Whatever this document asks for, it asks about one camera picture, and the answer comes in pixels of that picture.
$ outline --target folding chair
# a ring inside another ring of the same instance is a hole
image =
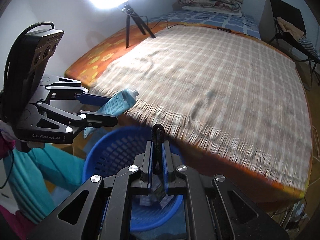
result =
[[[317,63],[320,64],[320,60],[313,56],[310,52],[308,52],[304,47],[302,47],[289,32],[282,31],[281,27],[278,24],[277,17],[281,17],[287,22],[292,23],[295,27],[303,31],[304,35],[306,36],[306,27],[304,25],[304,21],[301,15],[301,11],[292,5],[281,1],[281,0],[270,0],[271,8],[272,8],[272,14],[274,17],[275,22],[275,30],[276,35],[268,42],[269,44],[276,39],[277,45],[279,46],[279,40],[284,40],[300,52],[302,52],[304,55],[308,57],[308,59],[304,60],[297,60],[297,62],[309,62],[309,68],[310,68],[310,79],[311,84],[308,86],[307,84],[304,84],[304,87],[306,90],[311,90],[312,87],[312,73],[314,72],[317,79],[318,79],[318,86],[320,86],[320,78],[319,74],[315,72]]]

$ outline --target toothpaste tube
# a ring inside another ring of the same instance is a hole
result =
[[[135,105],[137,102],[136,97],[138,95],[139,93],[137,90],[131,90],[129,88],[124,89],[105,103],[97,113],[119,116]],[[86,127],[83,131],[83,138],[87,138],[87,136],[93,133],[96,129],[97,128],[94,127]]]

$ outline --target striped cloth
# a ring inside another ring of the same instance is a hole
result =
[[[299,44],[305,48],[311,55],[320,59],[320,52],[316,50],[315,46],[313,46],[312,42],[309,41],[307,38],[301,37],[299,39]]]
[[[92,84],[137,89],[127,115],[271,181],[305,189],[312,140],[295,63],[268,46],[211,28],[175,26],[113,61]]]

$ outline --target orange mattress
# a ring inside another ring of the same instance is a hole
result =
[[[212,25],[193,23],[184,24],[213,28]],[[152,31],[157,33],[166,27],[166,23],[159,24],[154,27]],[[233,33],[240,36],[246,36],[245,34],[234,31]],[[149,35],[142,35],[136,25],[132,25],[130,29],[129,48],[126,49],[125,29],[122,29],[79,58],[66,70],[65,76],[71,79],[80,80],[84,87],[90,88],[91,84],[101,76],[112,61],[125,55],[148,37]],[[279,50],[273,48],[271,45],[268,45],[257,38],[250,36],[247,37],[261,42],[285,55]],[[121,118],[119,118],[119,123],[122,125],[132,125],[135,124],[135,121],[130,120],[126,116],[121,116]],[[200,173],[207,176],[213,176],[217,173],[226,175],[231,178],[233,182],[242,191],[244,191],[244,193],[246,193],[266,211],[276,210],[280,207],[287,206],[290,203],[295,202],[297,199],[303,198],[305,195],[305,192],[303,191],[269,181],[265,177],[249,171],[242,166],[226,161],[215,155],[202,152],[197,149],[196,146],[186,145],[181,141],[178,141],[177,144],[184,153],[184,158],[189,166],[196,168]]]

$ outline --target white wall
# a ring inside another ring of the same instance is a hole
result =
[[[299,8],[310,40],[316,42],[318,24],[303,0],[284,0]],[[132,0],[140,14],[157,16],[172,10],[175,0]],[[260,21],[265,0],[244,0],[243,11]],[[0,87],[3,66],[9,49],[19,33],[37,21],[53,21],[65,31],[46,72],[63,75],[81,55],[106,37],[124,27],[125,15],[118,9],[99,11],[88,0],[12,0],[0,18]]]
[[[0,186],[4,184],[6,174],[4,171],[3,160],[0,160]],[[9,183],[3,189],[0,189],[0,205],[5,207],[9,212],[14,213],[18,210],[18,205],[13,197]]]

